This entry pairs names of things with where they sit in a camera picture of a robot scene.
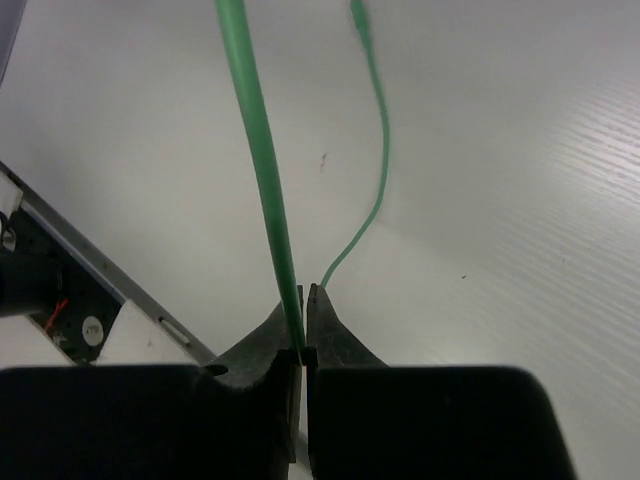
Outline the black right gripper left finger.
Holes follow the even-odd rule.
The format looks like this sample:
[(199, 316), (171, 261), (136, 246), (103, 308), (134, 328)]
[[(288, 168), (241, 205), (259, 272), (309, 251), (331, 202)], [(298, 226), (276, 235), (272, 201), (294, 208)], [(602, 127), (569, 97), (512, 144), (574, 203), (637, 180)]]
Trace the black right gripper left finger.
[(301, 370), (281, 307), (204, 366), (1, 374), (5, 479), (284, 479)]

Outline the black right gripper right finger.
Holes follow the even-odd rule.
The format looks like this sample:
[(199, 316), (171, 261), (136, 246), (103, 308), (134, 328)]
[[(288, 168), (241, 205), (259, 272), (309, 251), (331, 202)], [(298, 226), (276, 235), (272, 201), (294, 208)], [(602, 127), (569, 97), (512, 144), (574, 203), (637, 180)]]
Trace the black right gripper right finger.
[(512, 366), (389, 366), (307, 304), (307, 422), (317, 479), (573, 479), (538, 379)]

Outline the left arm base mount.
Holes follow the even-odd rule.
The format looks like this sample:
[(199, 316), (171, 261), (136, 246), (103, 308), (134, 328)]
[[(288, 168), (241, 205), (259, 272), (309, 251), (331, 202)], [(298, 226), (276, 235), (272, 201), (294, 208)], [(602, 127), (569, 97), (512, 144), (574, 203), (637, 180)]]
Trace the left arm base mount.
[(1, 315), (24, 315), (69, 359), (98, 359), (122, 303), (23, 209), (1, 216)]

